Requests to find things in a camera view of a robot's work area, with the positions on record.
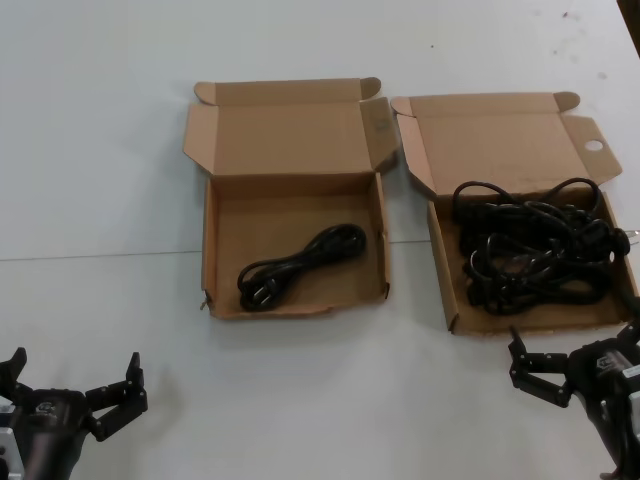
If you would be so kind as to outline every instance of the box flap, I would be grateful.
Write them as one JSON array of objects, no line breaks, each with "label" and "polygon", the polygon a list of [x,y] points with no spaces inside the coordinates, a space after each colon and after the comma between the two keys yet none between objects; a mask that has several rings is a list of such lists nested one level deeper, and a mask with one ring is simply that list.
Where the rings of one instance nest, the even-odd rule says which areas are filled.
[{"label": "box flap", "polygon": [[218,107],[202,104],[189,106],[184,153],[209,173],[213,173],[217,131]]},{"label": "box flap", "polygon": [[380,171],[392,161],[394,152],[400,148],[400,139],[392,122],[389,101],[382,97],[360,102],[360,113],[371,168]]},{"label": "box flap", "polygon": [[470,180],[527,193],[571,177],[615,177],[622,170],[595,122],[562,114],[579,102],[560,92],[398,97],[391,105],[409,169],[436,197]]},{"label": "box flap", "polygon": [[336,78],[282,82],[199,82],[194,91],[208,105],[291,105],[295,103],[341,103],[366,100],[380,91],[380,80]]},{"label": "box flap", "polygon": [[399,147],[380,80],[198,83],[184,151],[214,175],[359,173]]}]

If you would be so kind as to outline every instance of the open cardboard box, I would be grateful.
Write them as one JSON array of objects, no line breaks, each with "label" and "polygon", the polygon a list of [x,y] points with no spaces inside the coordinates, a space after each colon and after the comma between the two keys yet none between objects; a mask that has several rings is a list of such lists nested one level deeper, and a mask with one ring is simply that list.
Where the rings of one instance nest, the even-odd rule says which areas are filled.
[{"label": "open cardboard box", "polygon": [[[198,83],[184,152],[211,174],[202,289],[220,318],[299,316],[386,298],[389,244],[380,169],[399,141],[377,78]],[[305,273],[270,312],[240,306],[248,264],[302,250],[355,223],[366,254]]]},{"label": "open cardboard box", "polygon": [[[579,103],[580,97],[570,92],[392,100],[409,170],[430,200],[433,255],[447,326],[453,333],[494,334],[506,332],[510,325],[524,331],[596,328],[629,320],[615,293],[597,305],[541,305],[506,317],[490,315],[467,299],[459,227],[451,218],[451,196],[461,183],[489,182],[512,194],[535,197],[572,177],[601,184],[622,172],[593,119],[563,114]],[[487,192],[470,188],[463,194],[486,201]],[[590,193],[586,186],[562,192],[564,200],[585,207]],[[616,226],[606,195],[599,214]],[[637,295],[628,259],[619,259],[614,269],[618,287]]]}]

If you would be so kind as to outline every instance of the white table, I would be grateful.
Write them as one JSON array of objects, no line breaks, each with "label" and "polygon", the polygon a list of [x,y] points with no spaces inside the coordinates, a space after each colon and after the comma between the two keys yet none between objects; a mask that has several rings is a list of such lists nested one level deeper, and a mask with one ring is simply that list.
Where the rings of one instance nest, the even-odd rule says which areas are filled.
[{"label": "white table", "polygon": [[[199,312],[203,180],[182,155],[198,80],[375,75],[394,95],[573,90],[625,169],[640,228],[640,60],[613,1],[5,0],[0,3],[0,357],[88,389],[139,350],[150,410],[74,479],[597,478],[579,402],[513,389],[506,338],[444,329],[424,199],[385,177],[393,289],[303,322]],[[632,259],[638,263],[637,252]],[[569,352],[615,330],[527,340]]]},{"label": "white table", "polygon": [[[621,224],[640,229],[624,208],[639,199],[640,61],[613,0],[94,3],[0,3],[0,259],[199,250],[203,180],[182,154],[199,80],[573,90],[625,168],[607,185]],[[385,187],[392,239],[426,240],[406,176]]]},{"label": "white table", "polygon": [[[197,309],[197,253],[4,262],[0,352],[21,381],[89,389],[140,351],[149,411],[89,438],[73,479],[597,478],[612,462],[574,398],[515,390],[507,339],[444,328],[428,243],[396,244],[378,308],[221,323]],[[570,351],[614,330],[528,338]]]}]

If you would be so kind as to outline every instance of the hole in box lid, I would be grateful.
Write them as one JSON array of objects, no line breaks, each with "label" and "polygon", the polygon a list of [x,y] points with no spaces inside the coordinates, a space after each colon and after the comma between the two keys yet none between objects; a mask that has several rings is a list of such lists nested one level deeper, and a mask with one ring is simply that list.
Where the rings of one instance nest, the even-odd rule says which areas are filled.
[{"label": "hole in box lid", "polygon": [[584,148],[586,148],[590,152],[598,152],[602,150],[603,147],[604,145],[600,140],[589,140],[587,143],[584,144]]}]

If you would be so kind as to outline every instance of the tangled cables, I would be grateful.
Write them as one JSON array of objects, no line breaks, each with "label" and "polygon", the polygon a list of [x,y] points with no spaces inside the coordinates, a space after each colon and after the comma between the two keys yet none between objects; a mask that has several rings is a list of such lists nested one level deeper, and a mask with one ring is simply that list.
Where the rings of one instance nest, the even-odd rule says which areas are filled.
[{"label": "tangled cables", "polygon": [[[568,185],[591,187],[591,207],[553,205]],[[485,187],[495,203],[463,203],[461,192]],[[612,285],[611,253],[629,253],[619,228],[596,218],[602,193],[593,181],[572,178],[537,200],[519,200],[483,182],[466,182],[453,194],[453,218],[461,226],[460,251],[471,280],[471,305],[494,315],[514,315],[539,304],[588,305],[600,301]]]},{"label": "tangled cables", "polygon": [[[300,274],[312,268],[362,255],[367,244],[364,230],[357,225],[341,224],[320,232],[300,253],[263,260],[245,267],[238,276],[240,303],[245,310],[275,308]],[[249,280],[245,276],[261,268]]]}]

